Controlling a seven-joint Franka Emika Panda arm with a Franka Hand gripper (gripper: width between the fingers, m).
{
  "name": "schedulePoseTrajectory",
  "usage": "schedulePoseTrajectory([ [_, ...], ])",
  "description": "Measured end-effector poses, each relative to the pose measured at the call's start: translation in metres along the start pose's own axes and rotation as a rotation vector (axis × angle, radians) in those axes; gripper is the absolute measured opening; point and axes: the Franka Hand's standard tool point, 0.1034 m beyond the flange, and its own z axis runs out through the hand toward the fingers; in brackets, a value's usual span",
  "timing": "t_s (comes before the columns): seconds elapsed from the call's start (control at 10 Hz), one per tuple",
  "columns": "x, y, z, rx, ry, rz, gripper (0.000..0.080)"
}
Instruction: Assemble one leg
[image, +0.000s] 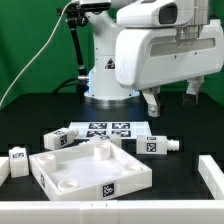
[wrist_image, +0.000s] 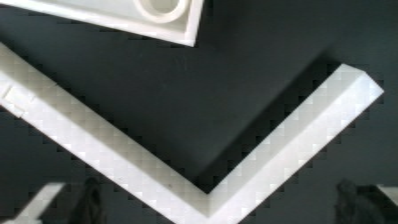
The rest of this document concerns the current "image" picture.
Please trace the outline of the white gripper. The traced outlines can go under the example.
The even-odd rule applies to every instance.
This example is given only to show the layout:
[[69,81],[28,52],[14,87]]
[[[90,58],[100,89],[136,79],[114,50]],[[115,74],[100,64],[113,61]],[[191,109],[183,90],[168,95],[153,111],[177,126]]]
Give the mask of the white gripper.
[[124,88],[145,89],[148,114],[154,118],[161,109],[157,86],[189,79],[183,105],[193,107],[198,104],[203,76],[219,72],[224,65],[224,32],[219,20],[205,25],[198,39],[175,37],[175,28],[125,29],[116,41],[116,80]]

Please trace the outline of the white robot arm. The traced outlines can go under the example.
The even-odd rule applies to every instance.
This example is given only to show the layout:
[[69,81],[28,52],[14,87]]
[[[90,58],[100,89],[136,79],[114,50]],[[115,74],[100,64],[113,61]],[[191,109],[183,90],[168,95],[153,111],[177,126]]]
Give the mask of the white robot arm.
[[160,87],[186,80],[195,105],[206,75],[224,66],[224,29],[209,0],[80,0],[93,28],[94,67],[85,97],[101,105],[142,95],[158,117]]

